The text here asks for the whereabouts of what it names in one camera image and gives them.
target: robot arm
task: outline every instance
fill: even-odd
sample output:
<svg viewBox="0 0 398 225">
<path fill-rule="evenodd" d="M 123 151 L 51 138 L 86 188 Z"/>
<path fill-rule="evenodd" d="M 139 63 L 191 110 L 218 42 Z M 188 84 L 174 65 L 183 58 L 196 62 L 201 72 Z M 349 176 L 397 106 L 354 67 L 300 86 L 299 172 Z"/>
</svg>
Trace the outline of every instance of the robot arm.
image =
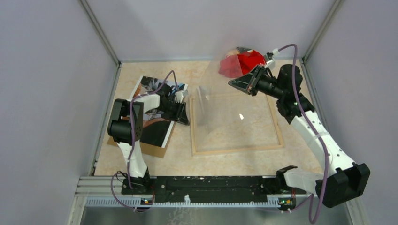
<svg viewBox="0 0 398 225">
<path fill-rule="evenodd" d="M 185 112 L 186 103 L 182 102 L 184 91 L 177 91 L 171 94 L 171 87 L 163 85 L 157 94 L 146 95 L 137 98 L 132 105 L 133 120 L 135 130 L 131 129 L 130 103 L 132 99 L 116 99 L 112 108 L 108 134 L 122 150 L 126 164 L 130 161 L 129 173 L 133 178 L 137 178 L 137 183 L 145 177 L 147 166 L 142 157 L 140 138 L 143 132 L 143 115 L 145 112 L 158 109 L 164 112 L 165 119 L 174 120 L 179 123 L 189 125 L 188 117 Z M 132 132 L 135 133 L 135 142 L 132 142 Z M 129 158 L 132 145 L 134 151 Z"/>
<path fill-rule="evenodd" d="M 277 98 L 276 105 L 279 113 L 301 134 L 320 165 L 324 167 L 325 153 L 319 141 L 319 137 L 322 137 L 329 157 L 326 192 L 322 202 L 325 206 L 331 208 L 361 196 L 370 175 L 369 168 L 366 164 L 356 164 L 354 160 L 346 155 L 322 125 L 312 104 L 300 93 L 300 84 L 303 80 L 300 75 L 300 69 L 296 66 L 296 79 L 295 84 L 293 84 L 291 80 L 292 65 L 283 65 L 278 78 L 275 78 L 267 72 L 267 68 L 271 63 L 258 65 L 247 75 L 229 81 L 229 85 L 248 95 L 255 96 L 260 91 Z M 293 85 L 296 86 L 300 103 L 306 115 L 319 132 L 319 135 L 315 135 L 305 118 L 301 115 L 294 97 Z M 287 189 L 288 187 L 300 188 L 318 196 L 320 195 L 323 174 L 304 171 L 296 166 L 288 166 L 277 171 L 276 175 L 281 189 Z"/>
</svg>

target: white wall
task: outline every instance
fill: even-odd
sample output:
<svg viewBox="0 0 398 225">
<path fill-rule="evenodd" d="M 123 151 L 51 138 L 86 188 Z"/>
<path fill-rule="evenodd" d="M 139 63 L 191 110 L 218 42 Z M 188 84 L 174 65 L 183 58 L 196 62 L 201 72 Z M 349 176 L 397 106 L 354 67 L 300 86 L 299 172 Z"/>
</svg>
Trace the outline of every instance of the white wall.
<svg viewBox="0 0 398 225">
<path fill-rule="evenodd" d="M 77 0 L 0 1 L 0 224 L 66 223 L 114 74 Z"/>
<path fill-rule="evenodd" d="M 119 60 L 129 61 L 209 59 L 237 46 L 266 53 L 293 42 L 303 56 L 333 0 L 88 2 Z"/>
<path fill-rule="evenodd" d="M 362 196 L 372 224 L 396 224 L 398 1 L 350 0 L 309 61 L 330 132 L 371 171 Z"/>
</svg>

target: red cloth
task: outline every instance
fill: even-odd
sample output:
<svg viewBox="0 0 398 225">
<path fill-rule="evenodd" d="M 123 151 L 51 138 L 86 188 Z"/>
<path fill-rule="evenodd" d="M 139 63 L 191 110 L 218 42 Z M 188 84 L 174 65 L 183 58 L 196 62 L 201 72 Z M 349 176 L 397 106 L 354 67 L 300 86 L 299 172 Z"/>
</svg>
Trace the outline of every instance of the red cloth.
<svg viewBox="0 0 398 225">
<path fill-rule="evenodd" d="M 253 50 L 238 55 L 231 55 L 220 61 L 219 74 L 229 78 L 237 78 L 249 73 L 258 64 L 265 64 L 264 56 Z"/>
</svg>

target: wooden frame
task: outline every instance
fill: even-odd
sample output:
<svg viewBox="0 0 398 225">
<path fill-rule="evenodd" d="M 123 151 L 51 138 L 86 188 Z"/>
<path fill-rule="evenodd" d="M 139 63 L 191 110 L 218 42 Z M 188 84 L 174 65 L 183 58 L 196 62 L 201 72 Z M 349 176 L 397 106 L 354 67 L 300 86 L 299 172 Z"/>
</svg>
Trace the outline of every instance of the wooden frame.
<svg viewBox="0 0 398 225">
<path fill-rule="evenodd" d="M 213 97 L 223 97 L 223 96 L 231 96 L 227 94 L 216 95 Z M 276 132 L 276 137 L 278 139 L 278 145 L 270 145 L 270 146 L 258 146 L 258 147 L 250 147 L 250 148 L 236 148 L 236 149 L 225 149 L 225 150 L 214 150 L 214 151 L 204 151 L 204 152 L 197 152 L 196 151 L 196 140 L 195 140 L 195 110 L 193 101 L 195 100 L 194 97 L 189 98 L 189 109 L 190 109 L 190 116 L 191 116 L 191 140 L 192 140 L 192 155 L 212 155 L 212 154 L 223 154 L 223 153 L 232 153 L 232 152 L 242 152 L 242 151 L 250 151 L 250 150 L 267 150 L 267 149 L 278 149 L 283 148 L 285 146 L 284 140 L 282 137 L 282 132 L 278 124 L 278 120 L 276 117 L 276 111 L 274 107 L 274 102 L 269 96 L 265 96 L 267 98 L 267 103 L 270 111 L 270 115 L 272 118 L 272 124 L 274 125 L 274 129 Z"/>
</svg>

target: beige countertop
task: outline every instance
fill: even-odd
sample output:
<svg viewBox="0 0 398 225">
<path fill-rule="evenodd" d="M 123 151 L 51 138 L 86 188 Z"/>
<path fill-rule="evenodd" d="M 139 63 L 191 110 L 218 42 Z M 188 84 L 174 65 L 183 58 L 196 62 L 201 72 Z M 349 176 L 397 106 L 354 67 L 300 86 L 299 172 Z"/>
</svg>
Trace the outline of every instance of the beige countertop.
<svg viewBox="0 0 398 225">
<path fill-rule="evenodd" d="M 199 84 L 209 61 L 137 62 L 123 63 L 114 99 L 128 98 L 141 75 L 164 78 L 170 70 L 176 72 L 177 81 L 188 84 L 192 92 Z M 282 65 L 291 60 L 277 60 L 272 70 L 277 75 Z M 310 98 L 306 83 L 301 92 Z M 302 137 L 277 114 L 277 121 L 285 146 L 278 149 L 234 152 L 220 155 L 192 156 L 191 129 L 176 124 L 164 158 L 143 155 L 151 175 L 217 176 L 217 175 L 275 175 L 278 169 L 296 165 L 304 170 L 321 173 L 321 167 Z M 121 150 L 107 144 L 104 134 L 95 175 L 113 175 L 126 171 Z"/>
</svg>

